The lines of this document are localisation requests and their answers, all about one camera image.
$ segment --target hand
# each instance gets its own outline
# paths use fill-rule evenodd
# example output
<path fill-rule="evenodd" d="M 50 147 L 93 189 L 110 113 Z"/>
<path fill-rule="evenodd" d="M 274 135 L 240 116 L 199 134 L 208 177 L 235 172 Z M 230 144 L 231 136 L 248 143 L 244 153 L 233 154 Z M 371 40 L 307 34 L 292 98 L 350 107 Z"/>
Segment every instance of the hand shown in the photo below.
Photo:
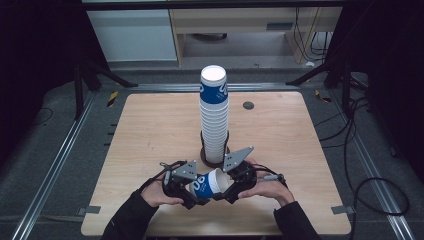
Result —
<path fill-rule="evenodd" d="M 158 207 L 162 204 L 177 205 L 184 203 L 184 200 L 181 198 L 166 196 L 163 192 L 162 181 L 153 181 L 140 195 L 151 207 Z"/>
<path fill-rule="evenodd" d="M 246 162 L 254 165 L 258 164 L 254 159 L 245 159 Z M 269 175 L 268 172 L 258 171 L 256 172 L 258 178 L 262 178 L 266 175 Z M 246 191 L 239 193 L 238 197 L 248 198 L 254 195 L 263 196 L 267 198 L 274 198 L 280 204 L 281 207 L 294 202 L 293 194 L 279 181 L 264 181 L 262 179 L 258 179 L 256 185 Z"/>

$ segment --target aluminum rail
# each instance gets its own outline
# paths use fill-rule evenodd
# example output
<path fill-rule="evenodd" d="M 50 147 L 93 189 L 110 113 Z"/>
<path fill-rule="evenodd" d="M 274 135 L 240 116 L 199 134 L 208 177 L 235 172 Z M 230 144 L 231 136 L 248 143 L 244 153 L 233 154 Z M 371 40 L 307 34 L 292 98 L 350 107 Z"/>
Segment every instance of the aluminum rail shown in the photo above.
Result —
<path fill-rule="evenodd" d="M 330 91 L 330 95 L 332 99 L 336 99 L 336 96 L 333 93 L 333 91 Z M 335 105 L 337 109 L 339 110 L 339 112 L 343 112 L 343 110 L 341 109 L 337 101 Z M 343 118 L 343 121 L 347 123 L 347 118 L 344 114 L 342 115 L 342 118 Z M 353 141 L 355 143 L 356 152 L 359 155 L 359 160 L 361 161 L 367 176 L 370 178 L 371 177 L 381 178 L 382 175 L 380 171 L 378 170 L 377 166 L 374 164 L 372 157 L 370 156 L 367 148 L 365 147 L 364 142 L 362 141 L 358 133 L 354 134 Z M 393 213 L 400 212 L 399 205 L 396 199 L 394 198 L 393 194 L 391 193 L 388 185 L 385 182 L 373 181 L 371 182 L 371 186 L 373 187 L 374 192 L 384 211 L 393 212 Z M 416 239 L 414 234 L 412 233 L 411 228 L 406 222 L 405 217 L 388 215 L 387 218 L 390 225 L 392 225 L 393 231 L 395 232 L 397 239 L 402 239 L 402 240 Z"/>
<path fill-rule="evenodd" d="M 157 10 L 157 9 L 211 9 L 211 8 L 295 8 L 295 7 L 344 7 L 369 0 L 193 0 L 148 2 L 98 2 L 58 4 L 57 8 L 81 8 L 86 11 Z"/>
<path fill-rule="evenodd" d="M 229 83 L 228 91 L 281 91 L 297 90 L 299 87 L 288 86 L 285 83 Z M 200 83 L 188 84 L 139 84 L 138 87 L 126 88 L 128 91 L 136 92 L 199 92 Z"/>
<path fill-rule="evenodd" d="M 87 118 L 88 112 L 91 109 L 92 102 L 96 94 L 96 92 L 90 92 L 90 94 L 88 94 L 87 100 L 85 102 L 85 110 L 82 112 L 81 117 L 75 120 L 72 124 L 72 127 L 69 130 L 68 135 L 66 136 L 49 171 L 47 172 L 43 183 L 38 189 L 37 194 L 35 195 L 28 209 L 26 210 L 24 216 L 19 221 L 15 232 L 13 233 L 12 240 L 23 240 L 28 238 L 32 228 L 34 227 L 35 222 L 40 216 L 41 210 L 43 209 L 44 204 L 46 203 L 47 198 L 49 197 L 49 194 L 57 178 L 59 177 L 62 167 L 66 162 L 66 159 L 75 143 L 75 140 L 81 130 L 81 127 L 84 124 L 85 119 Z"/>

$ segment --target wooden tabletop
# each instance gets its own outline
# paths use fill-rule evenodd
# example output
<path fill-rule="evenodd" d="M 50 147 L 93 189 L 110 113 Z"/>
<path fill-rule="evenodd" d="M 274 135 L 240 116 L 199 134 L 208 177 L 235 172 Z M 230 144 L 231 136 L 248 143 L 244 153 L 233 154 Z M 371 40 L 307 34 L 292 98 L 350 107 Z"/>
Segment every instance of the wooden tabletop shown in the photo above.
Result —
<path fill-rule="evenodd" d="M 327 161 L 298 92 L 230 92 L 228 146 L 248 146 L 258 163 L 283 173 L 295 199 L 319 234 L 347 234 L 345 214 Z M 243 103 L 254 103 L 252 110 Z M 200 161 L 201 122 L 198 93 L 132 94 L 128 97 L 87 213 L 84 235 L 102 235 L 108 221 L 129 195 L 163 169 L 160 162 L 198 160 L 199 173 L 211 171 Z M 277 201 L 252 197 L 228 202 L 211 200 L 187 210 L 159 208 L 148 236 L 281 235 L 273 217 Z"/>

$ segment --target gray gripper jaw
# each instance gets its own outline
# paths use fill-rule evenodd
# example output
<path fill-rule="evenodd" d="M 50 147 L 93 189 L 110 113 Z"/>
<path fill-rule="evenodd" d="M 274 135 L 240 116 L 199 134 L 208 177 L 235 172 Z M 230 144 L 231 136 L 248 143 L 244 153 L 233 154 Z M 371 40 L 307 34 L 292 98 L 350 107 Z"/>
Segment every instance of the gray gripper jaw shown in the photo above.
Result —
<path fill-rule="evenodd" d="M 254 147 L 250 146 L 241 150 L 231 152 L 225 155 L 224 165 L 222 167 L 223 172 L 229 172 L 234 168 L 238 167 L 241 162 L 253 151 Z"/>
<path fill-rule="evenodd" d="M 188 162 L 179 168 L 172 170 L 172 176 L 178 176 L 182 178 L 187 178 L 190 180 L 196 180 L 197 178 L 197 168 L 196 160 Z"/>

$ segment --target blue cup label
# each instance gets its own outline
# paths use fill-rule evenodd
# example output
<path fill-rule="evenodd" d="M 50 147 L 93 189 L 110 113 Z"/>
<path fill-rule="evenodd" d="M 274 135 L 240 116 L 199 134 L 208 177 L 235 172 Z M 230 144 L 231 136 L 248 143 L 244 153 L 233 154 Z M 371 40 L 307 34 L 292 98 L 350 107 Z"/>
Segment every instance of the blue cup label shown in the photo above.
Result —
<path fill-rule="evenodd" d="M 228 98 L 227 83 L 216 87 L 210 87 L 201 83 L 200 98 L 209 104 L 219 104 L 224 102 Z"/>
<path fill-rule="evenodd" d="M 209 185 L 209 174 L 200 176 L 193 183 L 193 189 L 197 197 L 211 198 L 213 195 L 212 189 Z"/>

